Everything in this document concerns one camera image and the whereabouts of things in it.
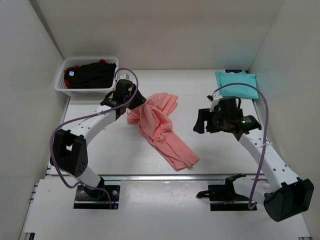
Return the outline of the pink t shirt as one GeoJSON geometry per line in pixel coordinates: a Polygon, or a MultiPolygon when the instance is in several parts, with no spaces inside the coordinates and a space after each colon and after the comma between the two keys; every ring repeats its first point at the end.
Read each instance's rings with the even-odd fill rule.
{"type": "Polygon", "coordinates": [[[174,94],[155,93],[141,106],[127,111],[127,122],[137,125],[146,141],[175,171],[180,171],[191,168],[199,157],[173,131],[169,115],[178,106],[177,99],[174,94]]]}

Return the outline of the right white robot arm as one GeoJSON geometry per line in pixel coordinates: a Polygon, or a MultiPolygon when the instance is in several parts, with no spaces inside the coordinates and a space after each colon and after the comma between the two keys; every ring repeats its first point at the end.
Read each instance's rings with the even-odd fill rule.
{"type": "Polygon", "coordinates": [[[253,201],[264,207],[276,222],[288,219],[309,209],[314,185],[309,179],[301,179],[282,160],[267,141],[260,123],[252,115],[245,116],[241,109],[241,99],[235,96],[222,97],[208,95],[209,108],[198,110],[193,131],[225,132],[249,152],[257,164],[262,165],[265,181],[254,181],[245,174],[238,173],[225,178],[224,184],[209,185],[207,191],[200,191],[197,198],[209,198],[212,210],[226,210],[227,204],[235,201],[253,201]]]}

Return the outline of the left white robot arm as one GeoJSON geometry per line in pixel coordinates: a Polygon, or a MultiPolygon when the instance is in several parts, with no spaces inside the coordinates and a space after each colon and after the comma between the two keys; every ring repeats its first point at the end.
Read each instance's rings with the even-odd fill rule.
{"type": "Polygon", "coordinates": [[[146,102],[136,84],[127,79],[117,81],[115,90],[108,93],[92,117],[85,117],[71,129],[61,127],[54,133],[51,164],[61,175],[69,174],[84,185],[88,192],[102,195],[104,180],[90,167],[87,148],[107,126],[118,120],[127,109],[133,110],[146,102]]]}

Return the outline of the black and red t shirt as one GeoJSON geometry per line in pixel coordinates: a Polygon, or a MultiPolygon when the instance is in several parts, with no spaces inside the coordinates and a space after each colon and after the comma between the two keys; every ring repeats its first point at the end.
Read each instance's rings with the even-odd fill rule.
{"type": "Polygon", "coordinates": [[[114,82],[117,65],[101,59],[98,62],[75,65],[64,70],[64,83],[68,89],[109,89],[114,82]]]}

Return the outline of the dark blue label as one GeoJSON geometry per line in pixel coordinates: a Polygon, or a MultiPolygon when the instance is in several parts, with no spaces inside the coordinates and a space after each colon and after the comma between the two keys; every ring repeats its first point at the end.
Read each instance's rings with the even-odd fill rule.
{"type": "Polygon", "coordinates": [[[243,72],[241,69],[225,69],[226,73],[237,74],[243,72]]]}

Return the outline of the white plastic basket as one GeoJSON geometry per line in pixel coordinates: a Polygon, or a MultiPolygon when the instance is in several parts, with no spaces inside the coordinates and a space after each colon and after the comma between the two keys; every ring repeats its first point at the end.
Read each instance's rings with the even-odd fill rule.
{"type": "Polygon", "coordinates": [[[116,86],[116,81],[113,79],[110,87],[104,88],[68,88],[64,81],[65,70],[69,67],[84,66],[92,63],[97,63],[100,60],[106,61],[108,64],[115,64],[115,72],[119,69],[119,60],[113,56],[77,56],[66,58],[55,75],[54,88],[58,92],[62,92],[70,97],[84,96],[102,96],[112,91],[116,86]]]}

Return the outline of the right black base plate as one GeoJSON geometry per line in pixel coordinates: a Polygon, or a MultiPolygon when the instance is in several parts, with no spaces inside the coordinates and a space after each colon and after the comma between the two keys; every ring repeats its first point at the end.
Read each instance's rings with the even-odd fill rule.
{"type": "Polygon", "coordinates": [[[248,208],[249,198],[229,191],[227,186],[222,184],[208,185],[208,190],[197,193],[197,199],[208,198],[211,212],[230,212],[230,211],[256,211],[248,208]]]}

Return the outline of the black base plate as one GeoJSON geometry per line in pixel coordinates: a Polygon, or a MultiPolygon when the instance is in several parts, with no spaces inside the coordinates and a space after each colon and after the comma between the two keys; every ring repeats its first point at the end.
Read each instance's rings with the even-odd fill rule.
{"type": "Polygon", "coordinates": [[[197,199],[208,198],[211,212],[230,212],[230,211],[256,211],[248,208],[249,198],[229,191],[227,186],[222,184],[208,185],[208,190],[197,193],[197,199]]]}
{"type": "Polygon", "coordinates": [[[73,208],[82,210],[117,210],[119,208],[121,186],[105,184],[103,190],[89,189],[79,185],[76,189],[73,208]]]}

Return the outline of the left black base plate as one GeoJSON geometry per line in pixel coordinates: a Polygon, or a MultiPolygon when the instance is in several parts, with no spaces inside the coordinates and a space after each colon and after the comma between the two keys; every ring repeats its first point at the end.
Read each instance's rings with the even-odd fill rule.
{"type": "Polygon", "coordinates": [[[105,184],[103,190],[89,189],[79,185],[76,189],[73,208],[82,210],[117,210],[119,208],[121,186],[105,184]]]}

